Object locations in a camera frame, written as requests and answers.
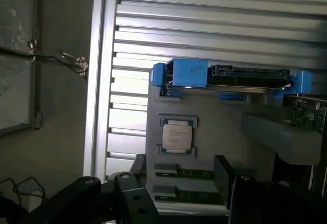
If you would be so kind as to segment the silver CPU chip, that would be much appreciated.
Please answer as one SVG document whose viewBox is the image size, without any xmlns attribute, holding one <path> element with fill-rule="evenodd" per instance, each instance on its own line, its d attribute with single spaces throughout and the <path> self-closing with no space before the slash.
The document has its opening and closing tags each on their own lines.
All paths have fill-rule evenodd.
<svg viewBox="0 0 327 224">
<path fill-rule="evenodd" d="M 197 118 L 182 120 L 162 118 L 160 126 L 162 137 L 158 146 L 161 154 L 192 154 L 193 132 L 197 126 Z"/>
</svg>

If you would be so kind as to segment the green RAM stick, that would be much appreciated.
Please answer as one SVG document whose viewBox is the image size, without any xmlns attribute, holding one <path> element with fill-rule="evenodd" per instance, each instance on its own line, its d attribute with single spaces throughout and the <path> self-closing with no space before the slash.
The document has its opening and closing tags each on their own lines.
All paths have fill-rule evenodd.
<svg viewBox="0 0 327 224">
<path fill-rule="evenodd" d="M 155 196 L 156 201 L 171 201 L 174 203 L 193 203 L 208 205 L 223 205 L 224 202 L 218 193 L 210 192 L 177 192 L 175 196 Z"/>
</svg>

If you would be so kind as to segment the grey parts rack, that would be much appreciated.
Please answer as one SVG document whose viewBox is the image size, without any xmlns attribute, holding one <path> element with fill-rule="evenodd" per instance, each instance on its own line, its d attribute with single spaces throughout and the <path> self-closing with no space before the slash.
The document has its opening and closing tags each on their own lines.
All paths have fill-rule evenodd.
<svg viewBox="0 0 327 224">
<path fill-rule="evenodd" d="M 196 119 L 192 154 L 161 154 L 162 118 Z M 146 189 L 166 212 L 216 215 L 224 205 L 156 201 L 177 192 L 218 193 L 214 157 L 224 156 L 237 173 L 259 182 L 299 182 L 319 190 L 327 161 L 327 140 L 318 132 L 286 124 L 282 107 L 221 100 L 213 93 L 183 90 L 182 97 L 162 97 L 150 85 L 146 128 Z"/>
</svg>

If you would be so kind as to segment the black disk drive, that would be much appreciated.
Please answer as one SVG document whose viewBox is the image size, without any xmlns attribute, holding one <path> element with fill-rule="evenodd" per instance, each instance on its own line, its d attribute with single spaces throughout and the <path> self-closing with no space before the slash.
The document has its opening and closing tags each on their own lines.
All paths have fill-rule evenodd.
<svg viewBox="0 0 327 224">
<path fill-rule="evenodd" d="M 292 86 L 289 69 L 241 68 L 212 65 L 208 68 L 208 85 L 272 88 Z"/>
</svg>

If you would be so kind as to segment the green graphics card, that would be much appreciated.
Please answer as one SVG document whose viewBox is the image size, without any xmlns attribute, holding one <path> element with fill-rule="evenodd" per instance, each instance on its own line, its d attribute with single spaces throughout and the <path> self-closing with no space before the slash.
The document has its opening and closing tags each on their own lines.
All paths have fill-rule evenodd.
<svg viewBox="0 0 327 224">
<path fill-rule="evenodd" d="M 288 109 L 287 118 L 284 120 L 286 124 L 324 134 L 327 98 L 287 95 L 283 97 L 283 107 Z"/>
</svg>

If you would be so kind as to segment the grey framed panel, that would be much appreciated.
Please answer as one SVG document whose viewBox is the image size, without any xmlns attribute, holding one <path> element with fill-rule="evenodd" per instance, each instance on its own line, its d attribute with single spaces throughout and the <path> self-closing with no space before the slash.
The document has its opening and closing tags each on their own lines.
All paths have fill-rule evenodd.
<svg viewBox="0 0 327 224">
<path fill-rule="evenodd" d="M 37 0 L 0 0 L 0 137 L 35 121 Z"/>
</svg>

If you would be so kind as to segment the blue disk carrier bracket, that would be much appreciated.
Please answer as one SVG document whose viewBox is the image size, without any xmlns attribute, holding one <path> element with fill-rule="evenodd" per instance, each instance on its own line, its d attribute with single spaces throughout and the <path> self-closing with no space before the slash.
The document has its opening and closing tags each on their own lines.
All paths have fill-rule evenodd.
<svg viewBox="0 0 327 224">
<path fill-rule="evenodd" d="M 284 95 L 306 94 L 311 89 L 311 73 L 301 71 L 291 74 L 292 86 L 278 89 L 239 86 L 208 85 L 208 68 L 212 66 L 205 60 L 177 59 L 159 63 L 150 71 L 150 83 L 159 89 L 162 97 L 182 97 L 183 90 L 210 91 L 222 100 L 244 101 L 247 94 L 268 94 L 275 99 Z"/>
</svg>

